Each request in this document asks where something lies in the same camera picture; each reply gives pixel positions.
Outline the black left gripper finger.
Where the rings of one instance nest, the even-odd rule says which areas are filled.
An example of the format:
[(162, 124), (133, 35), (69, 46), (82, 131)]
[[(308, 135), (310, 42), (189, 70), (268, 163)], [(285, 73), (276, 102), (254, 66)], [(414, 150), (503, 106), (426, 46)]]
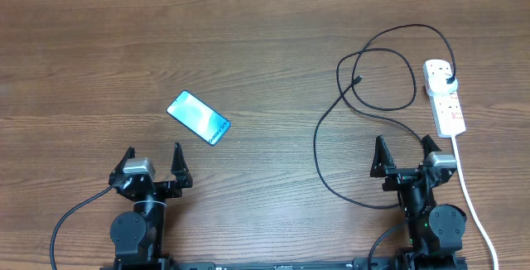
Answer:
[(176, 177), (177, 181), (191, 181), (191, 174), (186, 165), (182, 147), (178, 142), (174, 145), (171, 174)]
[(128, 161), (128, 159), (132, 159), (134, 157), (135, 157), (135, 149), (133, 147), (129, 147), (127, 151), (125, 152), (123, 158), (114, 168), (113, 173), (117, 175), (122, 175), (124, 173), (123, 169), (125, 167), (126, 162)]

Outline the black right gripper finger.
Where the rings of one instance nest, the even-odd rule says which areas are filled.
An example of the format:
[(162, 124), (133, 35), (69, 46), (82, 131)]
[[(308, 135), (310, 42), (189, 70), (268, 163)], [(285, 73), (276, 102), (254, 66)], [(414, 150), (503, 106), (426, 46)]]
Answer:
[(396, 170), (393, 157), (383, 135), (376, 137), (373, 163), (370, 170), (371, 177), (385, 177)]
[(440, 152), (441, 149), (436, 145), (430, 135), (426, 135), (421, 139), (423, 156), (427, 158), (431, 152)]

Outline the blue screen Galaxy smartphone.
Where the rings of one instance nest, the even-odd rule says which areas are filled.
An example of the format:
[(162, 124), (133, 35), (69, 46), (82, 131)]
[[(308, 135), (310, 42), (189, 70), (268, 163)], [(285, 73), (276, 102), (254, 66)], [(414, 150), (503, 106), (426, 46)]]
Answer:
[(166, 112), (210, 146), (215, 146), (231, 127), (227, 118), (187, 90), (173, 100)]

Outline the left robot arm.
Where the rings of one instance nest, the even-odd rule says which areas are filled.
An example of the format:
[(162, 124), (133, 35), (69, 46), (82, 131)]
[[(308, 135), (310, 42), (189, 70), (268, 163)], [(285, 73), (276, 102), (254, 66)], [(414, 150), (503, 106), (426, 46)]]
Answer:
[(109, 235), (115, 247), (114, 269), (177, 269), (175, 259), (163, 252), (166, 201), (182, 197), (193, 186), (180, 143), (174, 146), (170, 181), (156, 181), (155, 168), (147, 158), (136, 158), (130, 147), (109, 175), (109, 185), (133, 203), (131, 211), (118, 215)]

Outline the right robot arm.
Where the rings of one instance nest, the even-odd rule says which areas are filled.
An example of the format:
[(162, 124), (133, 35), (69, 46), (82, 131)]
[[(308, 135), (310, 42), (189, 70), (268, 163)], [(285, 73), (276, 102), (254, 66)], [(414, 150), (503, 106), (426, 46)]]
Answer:
[[(376, 137), (371, 177), (384, 179), (382, 189), (395, 191), (398, 206), (405, 215), (398, 224), (382, 234), (370, 249), (367, 268), (378, 269), (466, 269), (462, 249), (467, 215), (455, 205), (438, 205), (433, 190), (445, 184), (457, 171), (455, 156), (442, 152), (430, 136), (422, 139), (424, 159), (414, 168), (395, 165), (382, 136)], [(401, 248), (391, 258), (375, 262), (377, 246), (396, 230), (406, 227), (409, 248)]]

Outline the white charger plug adapter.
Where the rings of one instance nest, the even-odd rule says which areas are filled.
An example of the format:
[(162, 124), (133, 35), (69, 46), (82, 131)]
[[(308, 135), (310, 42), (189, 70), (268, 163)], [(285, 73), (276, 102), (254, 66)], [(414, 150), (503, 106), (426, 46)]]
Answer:
[(445, 75), (431, 75), (426, 78), (426, 92), (431, 97), (454, 93), (458, 89), (458, 80)]

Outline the white power strip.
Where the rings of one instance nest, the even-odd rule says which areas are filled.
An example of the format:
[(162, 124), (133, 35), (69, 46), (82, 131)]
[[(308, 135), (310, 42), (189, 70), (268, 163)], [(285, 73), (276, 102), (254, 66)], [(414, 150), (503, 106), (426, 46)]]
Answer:
[[(426, 78), (429, 74), (445, 75), (446, 78), (452, 77), (451, 65), (444, 60), (427, 60), (422, 69), (425, 87)], [(438, 137), (455, 137), (466, 130), (457, 90), (451, 94), (429, 96), (429, 100)]]

